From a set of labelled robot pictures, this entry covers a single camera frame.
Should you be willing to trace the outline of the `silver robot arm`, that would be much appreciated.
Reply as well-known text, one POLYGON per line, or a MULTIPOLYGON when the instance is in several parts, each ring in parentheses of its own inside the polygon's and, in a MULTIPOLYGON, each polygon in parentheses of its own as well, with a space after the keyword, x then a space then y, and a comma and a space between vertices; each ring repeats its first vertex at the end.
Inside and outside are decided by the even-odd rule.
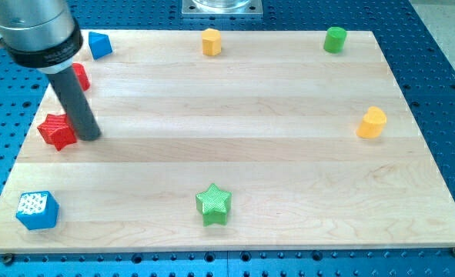
POLYGON ((45 74, 70 67, 83 43, 66 0, 0 0, 0 34, 15 63, 45 74))

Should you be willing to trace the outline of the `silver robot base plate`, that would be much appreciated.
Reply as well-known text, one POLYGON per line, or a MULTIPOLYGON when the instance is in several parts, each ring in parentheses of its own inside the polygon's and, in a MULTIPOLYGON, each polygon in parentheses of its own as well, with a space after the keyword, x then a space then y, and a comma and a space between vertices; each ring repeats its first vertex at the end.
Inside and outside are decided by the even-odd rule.
POLYGON ((262 0, 182 0, 183 15, 261 15, 262 0))

